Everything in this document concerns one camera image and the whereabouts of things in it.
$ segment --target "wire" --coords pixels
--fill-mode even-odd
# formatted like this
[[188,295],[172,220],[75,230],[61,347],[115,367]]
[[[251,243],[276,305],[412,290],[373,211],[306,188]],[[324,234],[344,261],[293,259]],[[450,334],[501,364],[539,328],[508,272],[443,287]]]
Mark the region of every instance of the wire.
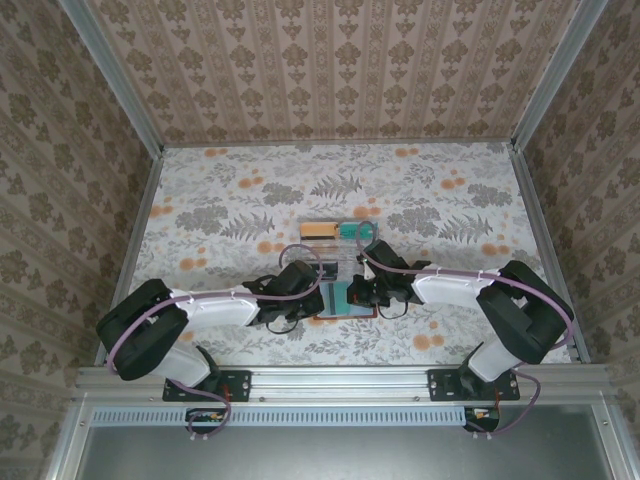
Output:
[[313,293],[313,291],[316,288],[318,288],[318,286],[320,285],[320,281],[322,280],[322,275],[324,274],[324,269],[322,267],[322,260],[320,259],[320,255],[318,255],[318,253],[313,248],[311,248],[311,247],[309,247],[307,245],[303,245],[301,243],[293,243],[291,245],[287,245],[282,250],[282,252],[280,252],[280,256],[278,257],[278,265],[280,266],[280,268],[282,268],[282,258],[284,256],[285,252],[287,252],[288,250],[290,250],[292,248],[303,248],[305,250],[308,250],[309,252],[311,252],[316,257],[316,261],[318,263],[318,276],[316,278],[316,281],[313,283],[313,285],[311,285],[304,292],[297,293],[295,295],[260,295],[260,294],[244,293],[244,292],[233,292],[233,291],[232,292],[204,292],[204,293],[195,293],[193,295],[182,295],[180,297],[169,298],[169,299],[167,299],[167,300],[165,300],[163,302],[160,302],[160,303],[154,305],[153,307],[151,307],[149,310],[147,310],[142,315],[140,315],[131,325],[129,325],[129,328],[127,328],[124,331],[124,333],[120,336],[120,338],[118,338],[116,343],[111,348],[111,351],[109,352],[109,355],[107,356],[107,369],[113,375],[117,374],[117,371],[116,371],[116,368],[115,368],[115,365],[114,365],[114,360],[116,358],[116,355],[118,354],[118,351],[120,350],[120,348],[124,344],[124,342],[127,341],[127,338],[129,338],[131,336],[131,334],[140,325],[142,325],[142,323],[144,321],[146,321],[148,318],[150,318],[153,315],[155,315],[156,313],[158,313],[163,308],[166,308],[166,307],[168,307],[170,305],[174,305],[174,304],[180,303],[180,302],[190,302],[190,301],[194,301],[194,300],[204,300],[204,299],[207,299],[207,298],[253,298],[255,300],[292,301],[292,300],[298,300],[300,298],[303,298],[303,297]]
[[291,332],[293,332],[293,331],[296,329],[296,327],[298,326],[298,323],[300,323],[300,320],[296,320],[296,323],[294,323],[294,324],[293,324],[293,327],[291,327],[289,330],[282,330],[282,331],[280,331],[280,332],[276,332],[276,331],[274,331],[274,330],[271,330],[271,329],[269,328],[269,324],[268,324],[268,323],[266,323],[266,324],[265,324],[265,327],[267,327],[267,330],[269,330],[269,331],[270,331],[271,333],[273,333],[274,335],[286,335],[287,333],[291,333]]
[[[536,290],[535,288],[530,287],[529,285],[526,285],[522,282],[518,282],[516,280],[511,280],[509,278],[504,278],[501,277],[500,275],[494,275],[492,273],[485,273],[481,270],[478,271],[466,271],[466,270],[455,270],[455,269],[447,269],[447,268],[425,268],[423,270],[419,270],[416,273],[416,270],[408,270],[408,269],[401,269],[401,268],[393,268],[393,267],[388,267],[386,265],[384,265],[383,263],[377,262],[375,261],[373,258],[371,258],[367,252],[364,251],[364,247],[362,246],[362,242],[361,242],[361,236],[360,236],[360,230],[362,229],[363,226],[365,225],[369,225],[371,227],[371,231],[373,233],[371,241],[373,242],[376,237],[377,237],[377,231],[376,231],[376,226],[372,223],[369,222],[367,220],[360,222],[358,224],[358,226],[356,227],[356,245],[358,247],[358,250],[360,251],[360,254],[372,265],[375,265],[378,268],[381,268],[382,270],[386,270],[388,272],[391,273],[402,273],[405,275],[416,275],[416,274],[436,274],[436,275],[453,275],[453,276],[457,276],[457,277],[464,277],[464,278],[477,278],[478,280],[481,278],[487,279],[487,280],[493,280],[496,282],[500,282],[500,283],[504,283],[506,285],[509,285],[511,287],[520,289],[522,291],[525,291],[527,293],[530,293],[531,295],[534,295],[536,297],[538,297],[540,300],[542,300],[543,302],[545,302],[547,305],[549,305],[551,308],[553,308],[558,315],[560,315],[560,318],[562,318],[562,320],[564,321],[565,325],[567,326],[567,331],[565,333],[565,336],[562,340],[560,340],[559,342],[557,342],[553,347],[551,347],[551,350],[555,350],[557,348],[560,348],[564,345],[566,345],[572,338],[573,338],[573,323],[571,322],[571,319],[569,318],[569,315],[567,315],[567,312],[565,312],[563,310],[563,308],[558,305],[557,302],[555,302],[552,298],[550,298],[548,295],[545,295],[544,293],[542,293],[539,290]],[[513,422],[511,422],[509,425],[507,425],[506,427],[503,428],[499,428],[498,430],[495,430],[494,432],[491,432],[491,435],[499,435],[502,433],[506,433],[509,430],[511,430],[513,427],[515,427],[518,423],[520,423],[522,421],[522,419],[524,417],[527,416],[527,414],[531,411],[531,409],[533,408],[533,406],[535,405],[536,401],[538,400],[538,397],[540,396],[540,391],[542,390],[542,385],[540,384],[540,381],[531,376],[531,375],[527,375],[525,373],[521,373],[518,370],[516,370],[518,367],[522,366],[524,364],[520,363],[518,365],[516,365],[515,367],[513,367],[511,369],[511,371],[522,378],[526,378],[527,380],[530,380],[532,382],[534,382],[536,384],[536,391],[533,394],[533,396],[531,397],[531,401],[529,402],[529,404],[526,406],[526,408],[523,410],[523,412],[520,414],[520,416],[518,418],[516,418]],[[472,423],[472,422],[467,422],[469,423],[469,425],[477,428],[479,431],[484,431],[482,428],[480,428],[478,425]]]
[[525,409],[520,413],[520,415],[518,415],[518,418],[516,418],[513,422],[511,422],[506,427],[498,428],[497,430],[494,430],[493,432],[487,432],[480,425],[478,425],[476,423],[473,423],[473,422],[467,421],[467,424],[471,425],[472,427],[477,429],[479,432],[486,433],[487,437],[493,436],[493,435],[502,435],[503,433],[507,433],[509,430],[514,428],[516,425],[518,425],[524,419],[524,417],[526,417],[529,414],[531,409],[534,407],[534,405],[538,401],[538,397],[540,397],[540,392],[542,391],[542,384],[540,383],[540,380],[538,380],[536,377],[534,377],[532,375],[528,375],[526,373],[519,372],[518,370],[516,370],[518,367],[521,367],[523,364],[524,363],[516,365],[514,368],[511,369],[511,371],[515,375],[517,375],[519,377],[522,377],[522,378],[526,378],[527,380],[530,380],[533,383],[535,383],[536,384],[536,391],[533,393],[533,396],[531,397],[531,400],[529,400],[529,403],[527,404]]
[[496,392],[496,403],[493,404],[493,407],[498,410],[498,415],[500,414],[500,392],[498,392],[498,387],[493,387]]
[[358,247],[358,250],[360,251],[360,254],[372,265],[375,265],[376,267],[381,268],[382,270],[386,270],[387,272],[402,273],[404,275],[417,275],[417,274],[453,275],[457,277],[474,278],[478,280],[483,278],[486,280],[493,280],[496,282],[504,283],[506,285],[509,285],[511,287],[517,288],[519,290],[522,290],[524,292],[530,293],[531,295],[538,297],[540,300],[542,300],[551,308],[553,308],[558,313],[558,315],[560,315],[560,318],[562,318],[565,325],[567,326],[567,331],[565,333],[565,337],[562,340],[560,340],[558,343],[556,343],[553,347],[551,347],[551,350],[555,350],[557,348],[565,346],[567,343],[569,343],[571,338],[573,338],[573,323],[571,322],[569,315],[567,315],[567,312],[565,312],[562,309],[562,307],[558,305],[551,297],[545,295],[541,291],[533,287],[530,287],[529,285],[526,285],[522,282],[511,280],[510,278],[501,277],[500,275],[494,275],[493,273],[485,273],[482,270],[468,271],[468,270],[456,270],[456,269],[450,269],[450,268],[437,268],[437,269],[425,268],[423,270],[416,271],[416,270],[388,267],[383,263],[377,262],[376,260],[371,258],[367,254],[367,252],[364,251],[364,247],[362,246],[360,230],[365,225],[369,225],[371,227],[371,231],[373,232],[371,241],[373,242],[377,237],[376,226],[373,223],[369,222],[368,220],[365,220],[363,222],[360,222],[356,227],[356,245]]
[[[224,417],[222,418],[222,421],[220,422],[220,425],[218,425],[214,430],[212,430],[211,432],[207,433],[206,435],[208,437],[212,436],[212,435],[217,435],[222,430],[224,430],[224,428],[227,426],[227,423],[229,423],[229,420],[231,419],[231,403],[226,398],[223,398],[220,395],[216,395],[215,393],[206,392],[204,390],[197,390],[195,388],[187,387],[182,382],[178,382],[177,380],[169,379],[169,381],[171,383],[173,383],[176,387],[178,387],[181,390],[184,390],[187,393],[192,393],[194,395],[200,395],[202,397],[211,398],[213,400],[216,400],[218,402],[223,403],[224,406],[225,406],[225,412],[224,412]],[[200,434],[196,433],[193,430],[193,421],[198,417],[202,417],[202,416],[206,415],[207,413],[211,413],[211,412],[195,412],[189,418],[189,423],[187,425],[187,430],[192,435],[192,438],[196,438],[198,435],[200,435]]]
[[382,313],[382,310],[380,310],[379,303],[376,305],[376,307],[378,308],[378,313],[382,318],[386,320],[395,320],[396,318],[402,318],[407,314],[407,312],[409,311],[409,302],[404,302],[404,312],[402,312],[400,315],[396,315],[395,317],[385,317],[384,314]]
[[[180,297],[169,298],[169,299],[167,299],[167,300],[165,300],[163,302],[160,302],[157,305],[154,305],[153,307],[151,307],[149,310],[147,310],[142,315],[140,315],[131,325],[129,325],[129,328],[127,328],[124,331],[124,333],[120,336],[120,338],[118,338],[116,343],[111,348],[111,351],[109,352],[109,355],[107,356],[107,369],[113,375],[116,375],[118,373],[116,368],[115,368],[115,365],[114,365],[114,360],[116,358],[116,355],[118,354],[118,351],[120,350],[120,348],[124,344],[124,342],[127,341],[127,338],[129,338],[131,336],[131,334],[140,325],[142,325],[142,323],[144,321],[146,321],[148,318],[150,318],[153,315],[155,315],[156,313],[158,313],[163,308],[166,308],[166,307],[168,307],[170,305],[174,305],[174,304],[180,303],[180,302],[203,300],[203,299],[206,299],[206,298],[236,298],[236,297],[237,298],[253,298],[255,300],[292,301],[292,300],[298,300],[300,298],[303,298],[303,297],[311,294],[320,285],[320,281],[322,280],[322,275],[324,274],[324,269],[322,267],[322,259],[320,258],[320,255],[318,255],[318,253],[314,249],[312,249],[311,247],[309,247],[307,245],[303,245],[301,243],[294,243],[294,244],[288,245],[287,247],[285,247],[282,250],[282,252],[280,252],[280,256],[278,257],[278,265],[280,266],[280,268],[282,268],[282,258],[284,256],[284,253],[286,251],[292,249],[292,248],[303,248],[305,250],[308,250],[309,252],[311,252],[313,254],[313,256],[316,257],[316,261],[318,263],[318,276],[317,276],[315,282],[313,283],[313,285],[311,285],[304,292],[298,293],[298,294],[295,294],[295,295],[282,295],[282,296],[257,295],[257,294],[253,294],[253,293],[243,293],[243,292],[204,292],[204,293],[199,293],[199,294],[182,295]],[[183,391],[185,391],[187,393],[192,393],[194,395],[200,395],[200,396],[203,396],[203,397],[211,398],[213,400],[217,400],[219,402],[222,402],[225,405],[225,416],[224,416],[222,422],[220,422],[220,425],[218,425],[218,427],[215,430],[213,430],[210,433],[210,435],[215,435],[217,433],[220,433],[220,431],[222,431],[225,428],[225,426],[229,422],[229,418],[231,417],[231,403],[228,400],[222,398],[219,395],[216,395],[215,393],[211,393],[211,392],[207,392],[207,391],[204,391],[204,390],[198,390],[198,389],[195,389],[195,388],[187,387],[182,382],[179,382],[177,380],[173,380],[173,379],[167,379],[167,380],[169,380],[175,386],[177,386],[178,388],[180,388],[181,390],[183,390]],[[197,417],[198,416],[192,416],[189,419],[189,425],[187,427],[187,430],[189,430],[189,432],[191,433],[192,436],[193,435],[198,435],[196,432],[193,431],[193,420],[194,420],[194,418],[197,418]]]

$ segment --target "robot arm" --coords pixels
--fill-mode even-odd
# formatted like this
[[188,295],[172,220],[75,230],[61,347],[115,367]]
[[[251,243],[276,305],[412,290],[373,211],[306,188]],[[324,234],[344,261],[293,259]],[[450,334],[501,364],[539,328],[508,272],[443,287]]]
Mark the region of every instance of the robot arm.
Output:
[[[518,288],[480,275],[464,278],[448,275],[444,269],[441,273],[440,267],[425,261],[409,267],[381,240],[375,240],[364,251],[379,264],[415,274],[391,273],[360,257],[365,275],[354,276],[347,290],[349,303],[388,307],[393,298],[407,303],[471,307],[486,315],[495,337],[479,345],[458,369],[457,381],[468,398],[478,398],[491,387],[491,382],[520,363],[540,363],[565,330],[564,320],[550,305]],[[522,262],[511,261],[502,269],[486,273],[543,292],[573,318],[566,303]],[[305,292],[316,278],[316,271],[298,260],[277,276],[268,275],[216,292],[172,290],[161,280],[149,280],[109,312],[97,325],[97,332],[111,351],[144,312],[172,298],[183,299],[160,309],[134,330],[115,355],[114,364],[123,380],[153,374],[212,391],[219,373],[213,359],[204,349],[178,341],[179,336],[212,326],[255,326],[271,323],[280,316],[297,321],[316,315],[324,309],[319,288],[296,300],[274,299]],[[249,295],[242,296],[243,293],[271,298],[247,298]]]
[[[390,299],[395,298],[416,304],[445,303],[470,307],[486,315],[496,335],[479,345],[458,372],[469,397],[521,363],[540,363],[566,329],[564,320],[549,304],[520,289],[481,278],[480,275],[465,278],[440,273],[444,269],[425,261],[409,267],[381,240],[375,240],[364,251],[382,265],[415,270],[416,274],[390,273],[360,257],[365,265],[365,275],[354,276],[347,290],[350,303],[369,307],[389,306]],[[430,273],[420,273],[427,267]],[[524,263],[510,261],[504,268],[485,273],[515,280],[545,294],[573,319],[569,306]]]
[[298,300],[257,300],[251,295],[284,297],[310,288],[316,272],[296,260],[279,275],[267,275],[228,290],[185,292],[169,289],[162,280],[143,283],[97,325],[107,351],[111,351],[129,326],[150,308],[171,298],[187,298],[166,306],[143,322],[126,339],[115,356],[115,367],[123,380],[158,375],[192,387],[202,382],[213,391],[218,368],[202,348],[179,341],[183,333],[221,325],[238,327],[267,324],[283,316],[293,322],[324,310],[320,289]]

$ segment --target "patterned ceiling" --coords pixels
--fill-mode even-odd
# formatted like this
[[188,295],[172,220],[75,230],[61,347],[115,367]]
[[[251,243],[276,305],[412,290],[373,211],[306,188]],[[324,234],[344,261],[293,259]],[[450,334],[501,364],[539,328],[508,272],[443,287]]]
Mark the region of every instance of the patterned ceiling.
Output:
[[579,0],[89,0],[168,144],[509,137]]

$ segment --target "aluminum frame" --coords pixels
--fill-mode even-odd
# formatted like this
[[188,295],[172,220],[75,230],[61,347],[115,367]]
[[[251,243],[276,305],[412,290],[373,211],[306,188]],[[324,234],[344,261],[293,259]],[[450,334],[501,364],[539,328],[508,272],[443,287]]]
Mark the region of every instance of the aluminum frame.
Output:
[[[576,309],[571,301],[569,295],[569,289],[564,281],[562,270],[560,269],[560,262],[556,256],[556,251],[553,248],[553,242],[551,240],[551,234],[547,228],[547,222],[544,219],[544,213],[536,194],[535,186],[533,185],[533,179],[529,173],[527,162],[524,157],[524,153],[519,146],[514,146],[510,149],[509,155],[511,156],[511,164],[518,181],[518,187],[522,194],[522,202],[527,211],[529,217],[529,224],[531,225],[531,231],[533,232],[533,238],[538,246],[538,252],[540,253],[540,261],[542,262],[542,268],[546,276],[546,280],[549,286],[560,295],[560,297],[571,307],[575,312]],[[577,360],[583,363],[591,362],[591,357],[587,350],[587,344],[584,341],[582,329],[580,323],[576,319],[574,322],[573,340],[575,350],[577,352]]]
[[[270,407],[441,407],[485,406],[492,402],[431,402],[427,371],[451,368],[445,365],[377,367],[228,367],[223,370],[251,370],[252,389],[245,409]],[[522,371],[542,384],[541,405],[592,405],[599,421],[610,468],[616,480],[635,478],[634,464],[618,435],[615,419],[606,400],[613,395],[604,365],[536,365]],[[73,480],[86,446],[93,411],[98,407],[157,407],[164,380],[144,377],[124,382],[102,367],[83,368],[76,381],[72,407],[54,452],[47,480]],[[534,392],[531,382],[520,383],[525,405]],[[177,402],[175,406],[219,406],[216,402]]]
[[[147,178],[147,184],[140,200],[140,207],[138,208],[138,214],[136,215],[136,221],[133,224],[131,230],[131,238],[129,239],[129,246],[127,247],[127,253],[125,254],[124,261],[122,262],[122,270],[118,276],[118,283],[111,299],[111,307],[115,308],[122,300],[124,300],[129,294],[129,287],[131,286],[131,279],[136,269],[136,262],[138,260],[138,254],[140,253],[140,246],[144,238],[144,232],[147,228],[147,222],[149,221],[149,214],[151,213],[151,207],[153,205],[153,198],[158,189],[160,183],[160,174],[162,173],[162,167],[164,160],[162,157],[153,161],[151,170],[149,171],[149,178]],[[107,359],[107,351],[104,348],[102,342],[98,347],[94,365],[104,365]]]
[[607,0],[588,0],[578,5],[562,40],[551,57],[549,65],[536,86],[520,121],[513,132],[513,138],[526,147],[538,128],[542,117],[551,105],[553,97],[560,89],[573,62],[582,50],[587,37],[607,6]]
[[91,57],[100,68],[149,155],[154,161],[158,160],[162,155],[162,137],[124,73],[125,69],[111,51],[86,0],[60,0],[60,4],[89,49]]

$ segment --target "table surface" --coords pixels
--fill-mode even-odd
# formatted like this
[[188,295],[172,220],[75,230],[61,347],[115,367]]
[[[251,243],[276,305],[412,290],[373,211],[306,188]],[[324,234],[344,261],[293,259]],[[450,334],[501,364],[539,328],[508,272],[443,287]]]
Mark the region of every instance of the table surface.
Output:
[[[131,290],[150,278],[210,290],[277,274],[301,222],[364,218],[410,264],[486,270],[518,259],[543,274],[503,143],[180,148],[163,158]],[[460,363],[491,335],[479,311],[412,305],[397,320],[304,320],[282,336],[225,326],[181,339],[220,365],[416,365]],[[545,361],[570,358],[562,348]]]

